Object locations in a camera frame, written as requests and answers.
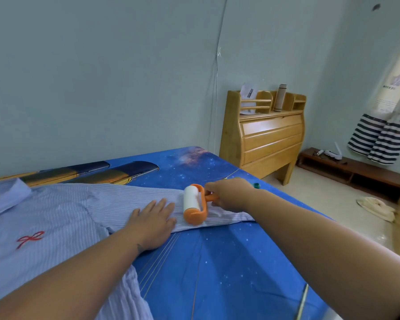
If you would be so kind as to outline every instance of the blue striped shirt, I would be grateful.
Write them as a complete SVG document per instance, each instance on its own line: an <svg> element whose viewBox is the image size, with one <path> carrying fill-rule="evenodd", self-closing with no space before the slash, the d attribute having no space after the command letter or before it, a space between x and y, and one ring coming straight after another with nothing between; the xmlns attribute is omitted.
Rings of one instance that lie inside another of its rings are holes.
<svg viewBox="0 0 400 320"><path fill-rule="evenodd" d="M0 299L121 229L135 208L143 208L151 200L165 197L175 202L174 232L195 228L183 219L182 195L183 191L175 189L113 184L28 188L19 180L0 182ZM243 220L252 218L210 207L208 219L200 226ZM147 302L140 296L133 266L108 297L97 319L152 319Z"/></svg>

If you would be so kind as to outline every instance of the dark brown wooden bench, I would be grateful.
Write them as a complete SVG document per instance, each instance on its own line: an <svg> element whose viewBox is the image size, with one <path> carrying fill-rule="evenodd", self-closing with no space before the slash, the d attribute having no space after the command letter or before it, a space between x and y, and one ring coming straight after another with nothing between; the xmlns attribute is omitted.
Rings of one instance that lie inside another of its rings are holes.
<svg viewBox="0 0 400 320"><path fill-rule="evenodd" d="M309 148L298 156L297 165L379 198L397 202L400 198L400 173L343 157L341 161Z"/></svg>

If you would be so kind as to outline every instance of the cable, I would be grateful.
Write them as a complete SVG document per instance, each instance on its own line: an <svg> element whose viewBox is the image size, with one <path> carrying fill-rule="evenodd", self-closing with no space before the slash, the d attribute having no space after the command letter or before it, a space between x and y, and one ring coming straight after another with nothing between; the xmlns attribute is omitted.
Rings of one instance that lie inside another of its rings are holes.
<svg viewBox="0 0 400 320"><path fill-rule="evenodd" d="M216 149L216 115L217 115L217 104L218 104L218 57L221 55L221 48L219 47L219 42L221 39L221 32L222 32L222 26L224 24L224 16L225 16L225 10L226 10L226 5L227 5L228 0L224 1L224 8L222 9L222 16L221 16L221 21L219 23L219 33L218 33L218 41L216 42L216 52L215 52L215 83L214 87L212 89L212 105L210 108L210 123L209 123L209 140L208 140L208 149L210 150L210 143L211 143L211 133L212 133L212 117L213 114L215 115L214 117L214 126L213 126L213 152Z"/></svg>

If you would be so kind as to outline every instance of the beige floor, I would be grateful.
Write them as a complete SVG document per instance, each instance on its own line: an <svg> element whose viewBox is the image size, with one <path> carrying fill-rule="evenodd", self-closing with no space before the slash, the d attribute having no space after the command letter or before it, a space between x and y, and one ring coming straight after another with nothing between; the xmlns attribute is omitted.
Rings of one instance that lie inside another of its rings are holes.
<svg viewBox="0 0 400 320"><path fill-rule="evenodd" d="M368 193L297 166L286 186L282 186L273 175L269 175L263 180L344 226L392 249L391 224L367 212L356 203L358 198L371 196Z"/></svg>

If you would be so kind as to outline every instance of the wall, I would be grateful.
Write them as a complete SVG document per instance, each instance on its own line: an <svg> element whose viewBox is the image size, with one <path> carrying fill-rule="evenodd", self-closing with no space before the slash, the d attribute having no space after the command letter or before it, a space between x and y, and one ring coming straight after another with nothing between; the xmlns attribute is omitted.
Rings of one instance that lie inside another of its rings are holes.
<svg viewBox="0 0 400 320"><path fill-rule="evenodd" d="M371 163L346 144L400 52L400 0L351 0L337 34L304 147L332 150L337 141L344 156ZM390 169L400 172L400 158Z"/></svg>
<svg viewBox="0 0 400 320"><path fill-rule="evenodd" d="M226 91L247 80L306 94L311 120L346 0L229 0L215 116L223 5L0 0L0 176L188 145L219 152Z"/></svg>

